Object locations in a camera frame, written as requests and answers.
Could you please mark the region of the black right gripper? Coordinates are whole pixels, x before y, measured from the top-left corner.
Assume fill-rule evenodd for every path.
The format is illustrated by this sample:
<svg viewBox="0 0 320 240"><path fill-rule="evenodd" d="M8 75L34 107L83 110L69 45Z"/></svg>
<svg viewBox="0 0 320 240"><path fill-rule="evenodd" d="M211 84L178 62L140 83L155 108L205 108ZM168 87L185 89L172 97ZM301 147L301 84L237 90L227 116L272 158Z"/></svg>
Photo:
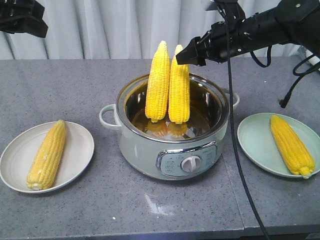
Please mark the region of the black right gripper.
<svg viewBox="0 0 320 240"><path fill-rule="evenodd" d="M211 25L211 29L203 36L194 37L187 47L176 55L178 65L205 66L206 60L217 63L227 61L227 57L246 54L245 21L236 22L235 26L227 26L224 21Z"/></svg>

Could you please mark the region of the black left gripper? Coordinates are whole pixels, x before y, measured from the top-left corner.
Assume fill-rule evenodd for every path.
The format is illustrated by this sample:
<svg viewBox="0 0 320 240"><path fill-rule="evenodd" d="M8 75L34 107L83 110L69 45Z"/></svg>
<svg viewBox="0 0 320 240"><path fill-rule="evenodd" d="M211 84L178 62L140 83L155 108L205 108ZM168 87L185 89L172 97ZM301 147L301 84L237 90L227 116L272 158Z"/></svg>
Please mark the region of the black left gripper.
<svg viewBox="0 0 320 240"><path fill-rule="evenodd" d="M36 0L2 0L0 30L9 34L27 33L45 38L48 26L43 20L45 8Z"/></svg>

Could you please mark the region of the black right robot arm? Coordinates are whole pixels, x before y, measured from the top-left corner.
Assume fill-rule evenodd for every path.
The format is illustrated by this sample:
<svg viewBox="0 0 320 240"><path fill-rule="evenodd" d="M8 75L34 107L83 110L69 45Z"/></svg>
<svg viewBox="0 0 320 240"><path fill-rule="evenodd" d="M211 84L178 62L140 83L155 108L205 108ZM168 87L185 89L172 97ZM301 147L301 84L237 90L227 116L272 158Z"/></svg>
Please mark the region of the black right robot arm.
<svg viewBox="0 0 320 240"><path fill-rule="evenodd" d="M177 54L178 64L206 65L206 60L223 63L235 56L273 45L304 46L320 55L320 2L282 0L279 4L251 17L236 0L210 0L207 11L218 11L223 21L211 25L202 37L193 38Z"/></svg>

